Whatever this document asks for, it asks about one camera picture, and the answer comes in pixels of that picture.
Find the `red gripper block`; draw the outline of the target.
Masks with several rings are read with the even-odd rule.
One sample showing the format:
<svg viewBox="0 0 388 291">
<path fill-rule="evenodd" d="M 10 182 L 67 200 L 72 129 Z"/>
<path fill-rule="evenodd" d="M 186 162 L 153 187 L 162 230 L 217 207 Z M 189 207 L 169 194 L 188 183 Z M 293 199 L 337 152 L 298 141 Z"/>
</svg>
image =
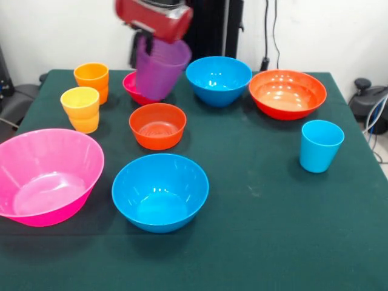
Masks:
<svg viewBox="0 0 388 291">
<path fill-rule="evenodd" d="M 193 18 L 193 9 L 185 1 L 131 1 L 115 2 L 117 16 L 134 30 L 143 30 L 145 52 L 151 54 L 153 37 L 165 42 L 183 38 Z M 135 32 L 130 50 L 130 66 L 136 68 L 140 32 Z"/>
</svg>

